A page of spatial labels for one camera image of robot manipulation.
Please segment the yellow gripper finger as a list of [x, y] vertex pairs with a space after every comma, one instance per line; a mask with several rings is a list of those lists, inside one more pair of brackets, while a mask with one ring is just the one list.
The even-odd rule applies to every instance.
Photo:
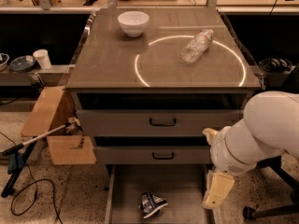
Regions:
[[206, 175], [206, 192], [202, 205], [205, 209], [218, 208], [235, 183], [234, 177], [224, 172], [209, 171]]
[[206, 140], [210, 145], [213, 143], [213, 140], [216, 137], [217, 133], [218, 131], [213, 130], [211, 128], [205, 128], [202, 131], [202, 134], [206, 137]]

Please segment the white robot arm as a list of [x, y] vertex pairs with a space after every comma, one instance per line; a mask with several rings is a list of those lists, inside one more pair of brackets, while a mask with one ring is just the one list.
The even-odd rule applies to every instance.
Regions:
[[243, 118], [219, 131], [205, 128], [215, 166], [207, 173], [203, 206], [214, 209], [231, 191], [235, 178], [258, 162], [283, 153], [299, 157], [299, 94], [261, 92], [246, 103]]

